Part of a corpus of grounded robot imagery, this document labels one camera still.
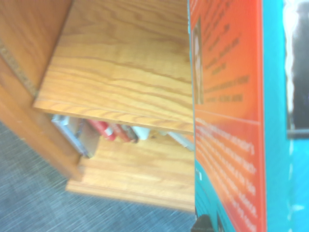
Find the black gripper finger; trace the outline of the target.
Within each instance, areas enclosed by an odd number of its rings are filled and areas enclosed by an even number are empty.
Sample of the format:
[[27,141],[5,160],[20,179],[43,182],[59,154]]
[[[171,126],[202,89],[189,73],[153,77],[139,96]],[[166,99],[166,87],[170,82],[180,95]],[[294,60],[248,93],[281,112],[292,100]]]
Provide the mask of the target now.
[[199,216],[190,232],[214,232],[209,215],[203,214]]

